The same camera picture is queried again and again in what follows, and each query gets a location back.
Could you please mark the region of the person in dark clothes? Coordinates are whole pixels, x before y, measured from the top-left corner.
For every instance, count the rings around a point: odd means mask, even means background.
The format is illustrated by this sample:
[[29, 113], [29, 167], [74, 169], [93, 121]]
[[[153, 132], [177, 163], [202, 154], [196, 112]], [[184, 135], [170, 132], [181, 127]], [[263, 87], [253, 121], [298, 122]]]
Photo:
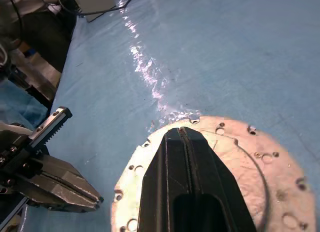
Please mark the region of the person in dark clothes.
[[58, 72], [62, 72], [71, 43], [69, 26], [49, 9], [58, 0], [0, 0], [0, 38], [8, 47], [24, 42]]

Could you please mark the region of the grey metal table frame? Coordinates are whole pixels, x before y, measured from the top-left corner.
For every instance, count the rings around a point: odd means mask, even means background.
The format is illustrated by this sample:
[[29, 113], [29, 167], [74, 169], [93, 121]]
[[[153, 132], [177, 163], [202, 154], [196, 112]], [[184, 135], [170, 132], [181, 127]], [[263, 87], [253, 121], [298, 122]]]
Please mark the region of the grey metal table frame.
[[20, 50], [10, 52], [6, 76], [46, 108], [51, 108], [61, 73], [38, 53], [27, 58]]

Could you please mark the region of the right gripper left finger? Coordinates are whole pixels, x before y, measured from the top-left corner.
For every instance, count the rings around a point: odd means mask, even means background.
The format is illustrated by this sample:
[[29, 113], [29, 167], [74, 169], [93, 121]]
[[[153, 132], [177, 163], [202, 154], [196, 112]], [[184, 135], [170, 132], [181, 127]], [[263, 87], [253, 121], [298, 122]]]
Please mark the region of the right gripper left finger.
[[191, 178], [181, 130], [169, 130], [142, 180], [138, 232], [185, 232], [190, 222]]

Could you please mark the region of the blue plastic table cover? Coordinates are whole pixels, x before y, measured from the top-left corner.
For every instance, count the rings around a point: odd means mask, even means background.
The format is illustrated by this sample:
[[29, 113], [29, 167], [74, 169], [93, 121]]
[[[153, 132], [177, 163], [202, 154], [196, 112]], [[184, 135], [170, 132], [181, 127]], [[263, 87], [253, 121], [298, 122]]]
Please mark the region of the blue plastic table cover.
[[29, 207], [22, 232], [109, 232], [114, 186], [138, 145], [182, 118], [220, 115], [271, 134], [304, 169], [320, 232], [320, 0], [132, 0], [78, 19], [48, 142], [104, 197], [77, 214]]

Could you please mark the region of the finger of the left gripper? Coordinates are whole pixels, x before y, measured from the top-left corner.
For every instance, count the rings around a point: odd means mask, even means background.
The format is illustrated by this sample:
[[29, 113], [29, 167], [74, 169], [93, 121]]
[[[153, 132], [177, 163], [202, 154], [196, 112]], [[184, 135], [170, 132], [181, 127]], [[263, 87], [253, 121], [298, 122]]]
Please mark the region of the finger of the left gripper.
[[70, 163], [44, 155], [24, 163], [28, 180], [39, 188], [54, 193], [59, 185], [89, 200], [103, 200], [96, 189]]
[[53, 211], [86, 213], [100, 207], [100, 194], [77, 175], [64, 178], [35, 175], [31, 179], [19, 176], [18, 192], [33, 204]]

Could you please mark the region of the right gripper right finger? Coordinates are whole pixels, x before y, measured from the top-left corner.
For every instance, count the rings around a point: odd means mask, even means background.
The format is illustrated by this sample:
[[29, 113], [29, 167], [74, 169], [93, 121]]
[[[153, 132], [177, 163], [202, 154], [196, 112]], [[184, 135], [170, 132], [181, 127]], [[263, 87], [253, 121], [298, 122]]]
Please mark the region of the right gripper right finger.
[[235, 177], [204, 136], [183, 128], [192, 179], [190, 232], [257, 232]]

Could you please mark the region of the white equipment box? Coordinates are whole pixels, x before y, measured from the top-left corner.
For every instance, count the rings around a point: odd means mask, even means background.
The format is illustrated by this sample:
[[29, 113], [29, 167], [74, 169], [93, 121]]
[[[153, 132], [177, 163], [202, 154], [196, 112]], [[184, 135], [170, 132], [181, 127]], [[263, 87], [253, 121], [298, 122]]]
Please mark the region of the white equipment box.
[[75, 0], [83, 13], [98, 12], [112, 9], [116, 6], [114, 0]]

